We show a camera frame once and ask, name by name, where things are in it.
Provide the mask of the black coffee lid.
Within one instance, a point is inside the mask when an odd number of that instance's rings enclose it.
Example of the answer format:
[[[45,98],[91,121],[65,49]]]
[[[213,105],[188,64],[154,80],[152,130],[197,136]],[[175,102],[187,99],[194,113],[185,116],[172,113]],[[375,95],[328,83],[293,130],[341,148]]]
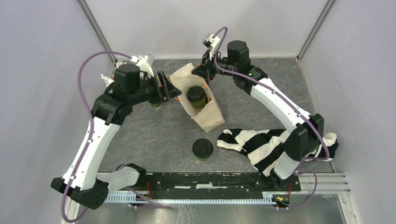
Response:
[[[192,145],[192,152],[194,155],[212,155],[213,144],[208,139],[198,139]]]
[[[192,103],[202,101],[206,97],[206,93],[203,87],[192,86],[187,91],[187,98]]]

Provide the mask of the brown paper bag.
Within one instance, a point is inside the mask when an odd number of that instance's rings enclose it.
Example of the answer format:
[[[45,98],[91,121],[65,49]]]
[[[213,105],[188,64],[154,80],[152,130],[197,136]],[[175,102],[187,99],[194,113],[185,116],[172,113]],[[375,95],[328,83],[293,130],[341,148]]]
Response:
[[[205,80],[193,75],[188,63],[170,75],[171,83],[182,94],[178,97],[185,111],[205,132],[225,123],[221,109]]]

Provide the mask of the green paper coffee cup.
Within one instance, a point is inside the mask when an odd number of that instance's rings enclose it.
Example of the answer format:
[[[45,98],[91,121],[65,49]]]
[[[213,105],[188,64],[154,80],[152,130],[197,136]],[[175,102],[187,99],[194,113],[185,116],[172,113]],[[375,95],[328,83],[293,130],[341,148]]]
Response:
[[[195,156],[196,156],[196,158],[197,158],[199,161],[207,161],[207,160],[210,158],[210,155],[204,155],[204,156],[195,155]]]

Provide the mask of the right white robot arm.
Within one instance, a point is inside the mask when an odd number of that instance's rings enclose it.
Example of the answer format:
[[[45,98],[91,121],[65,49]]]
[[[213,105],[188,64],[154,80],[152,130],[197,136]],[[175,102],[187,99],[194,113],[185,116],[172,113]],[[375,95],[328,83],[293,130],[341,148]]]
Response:
[[[252,65],[244,41],[229,42],[226,57],[221,57],[218,52],[221,46],[219,38],[205,38],[203,44],[207,51],[192,74],[208,82],[217,74],[231,76],[236,86],[266,106],[290,133],[284,144],[284,154],[270,171],[271,187],[275,190],[284,189],[289,183],[288,178],[304,157],[324,145],[323,117],[320,114],[311,115],[299,108],[275,86],[262,69]]]

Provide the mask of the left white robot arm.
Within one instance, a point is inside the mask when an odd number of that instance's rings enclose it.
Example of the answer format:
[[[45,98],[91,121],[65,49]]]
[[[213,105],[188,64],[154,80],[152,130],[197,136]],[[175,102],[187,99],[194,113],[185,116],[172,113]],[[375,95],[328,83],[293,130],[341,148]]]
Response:
[[[125,187],[143,189],[147,184],[145,169],[128,164],[121,170],[99,175],[99,165],[134,105],[159,104],[181,94],[162,71],[153,73],[134,64],[119,66],[114,71],[112,83],[89,111],[89,126],[71,167],[63,177],[54,178],[51,187],[93,210],[117,190]]]

